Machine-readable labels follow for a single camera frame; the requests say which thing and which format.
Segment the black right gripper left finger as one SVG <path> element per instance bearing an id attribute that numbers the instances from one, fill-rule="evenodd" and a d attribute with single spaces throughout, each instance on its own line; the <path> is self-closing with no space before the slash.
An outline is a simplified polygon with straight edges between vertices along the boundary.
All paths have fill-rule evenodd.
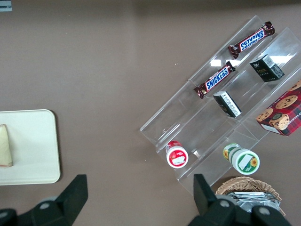
<path id="1" fill-rule="evenodd" d="M 77 175 L 54 200 L 38 203 L 26 213 L 0 210 L 2 226 L 71 226 L 88 199 L 87 176 Z"/>

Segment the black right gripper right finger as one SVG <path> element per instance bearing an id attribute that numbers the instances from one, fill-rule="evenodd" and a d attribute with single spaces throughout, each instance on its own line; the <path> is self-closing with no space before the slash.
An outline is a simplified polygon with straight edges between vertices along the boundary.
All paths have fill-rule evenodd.
<path id="1" fill-rule="evenodd" d="M 193 197 L 199 215 L 190 226 L 290 226 L 288 220 L 272 207 L 255 206 L 246 212 L 226 199 L 218 199 L 203 174 L 195 174 Z"/>

